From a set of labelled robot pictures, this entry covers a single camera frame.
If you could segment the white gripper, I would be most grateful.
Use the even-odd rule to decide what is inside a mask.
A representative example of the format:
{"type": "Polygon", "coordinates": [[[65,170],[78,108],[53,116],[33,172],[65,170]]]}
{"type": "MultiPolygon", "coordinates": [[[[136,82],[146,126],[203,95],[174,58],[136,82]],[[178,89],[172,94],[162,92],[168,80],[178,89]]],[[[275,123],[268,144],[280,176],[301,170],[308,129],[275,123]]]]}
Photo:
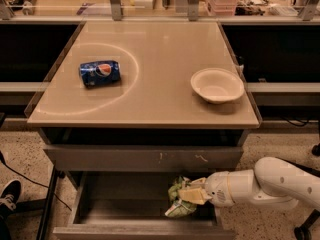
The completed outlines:
{"type": "Polygon", "coordinates": [[[204,205],[208,200],[216,207],[230,207],[234,205],[228,188],[228,171],[216,172],[205,177],[189,181],[188,189],[180,189],[178,196],[187,202],[204,205]]]}

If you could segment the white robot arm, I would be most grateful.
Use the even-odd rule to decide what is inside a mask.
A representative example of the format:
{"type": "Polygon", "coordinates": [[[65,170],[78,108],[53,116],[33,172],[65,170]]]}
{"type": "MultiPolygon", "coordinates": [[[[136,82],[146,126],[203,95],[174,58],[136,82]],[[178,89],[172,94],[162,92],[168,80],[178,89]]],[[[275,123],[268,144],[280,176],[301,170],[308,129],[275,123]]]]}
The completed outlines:
{"type": "Polygon", "coordinates": [[[215,172],[183,180],[178,197],[193,204],[230,207],[238,203],[292,209],[299,201],[320,209],[320,171],[276,157],[259,159],[253,169],[215,172]]]}

